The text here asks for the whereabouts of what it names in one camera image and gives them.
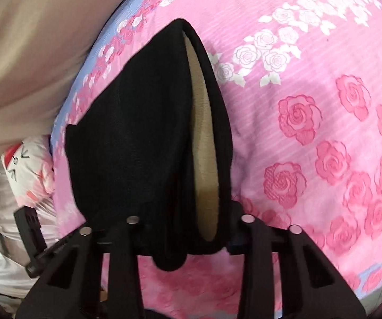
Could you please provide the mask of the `pink rose bed sheet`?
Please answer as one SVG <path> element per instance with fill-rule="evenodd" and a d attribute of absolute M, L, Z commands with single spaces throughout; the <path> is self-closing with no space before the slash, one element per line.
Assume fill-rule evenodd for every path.
<path fill-rule="evenodd" d="M 65 128 L 154 34 L 183 18 L 205 45 L 233 135 L 232 195 L 300 225 L 367 311 L 382 301 L 382 0 L 125 0 L 51 135 L 61 235 L 83 222 Z"/>

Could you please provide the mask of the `black pants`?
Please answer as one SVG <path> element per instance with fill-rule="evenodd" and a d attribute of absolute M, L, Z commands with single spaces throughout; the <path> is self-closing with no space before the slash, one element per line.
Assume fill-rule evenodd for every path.
<path fill-rule="evenodd" d="M 65 129 L 75 204 L 94 231 L 136 217 L 166 271 L 226 244 L 230 122 L 207 52 L 175 19 Z"/>

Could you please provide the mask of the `white cat face pillow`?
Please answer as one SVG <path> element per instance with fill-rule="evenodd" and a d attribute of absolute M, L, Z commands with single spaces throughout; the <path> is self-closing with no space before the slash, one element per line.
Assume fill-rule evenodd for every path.
<path fill-rule="evenodd" d="M 54 193 L 49 136 L 28 137 L 1 156 L 3 169 L 18 206 L 35 207 Z"/>

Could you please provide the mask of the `beige curtain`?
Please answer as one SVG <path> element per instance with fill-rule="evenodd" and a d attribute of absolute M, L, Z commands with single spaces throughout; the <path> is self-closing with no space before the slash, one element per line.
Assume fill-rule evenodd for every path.
<path fill-rule="evenodd" d="M 0 0 L 0 154 L 52 130 L 105 22 L 123 0 Z"/>

